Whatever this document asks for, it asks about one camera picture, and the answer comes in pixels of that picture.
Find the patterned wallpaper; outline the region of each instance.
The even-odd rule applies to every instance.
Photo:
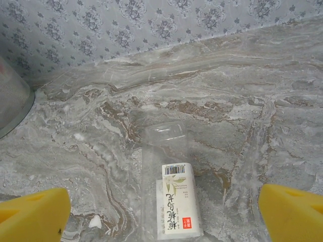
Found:
[[[39,75],[322,12],[323,0],[0,0],[0,54]]]

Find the gray mesh basket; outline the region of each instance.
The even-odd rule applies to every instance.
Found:
[[[29,112],[35,93],[0,57],[0,139]]]

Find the product label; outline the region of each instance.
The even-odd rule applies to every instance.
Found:
[[[160,192],[161,181],[158,180],[156,183],[157,226],[158,230],[163,231],[158,239],[190,238],[203,235],[192,166],[189,163],[163,165],[162,172],[163,193]],[[163,197],[162,204],[158,201],[161,196]]]

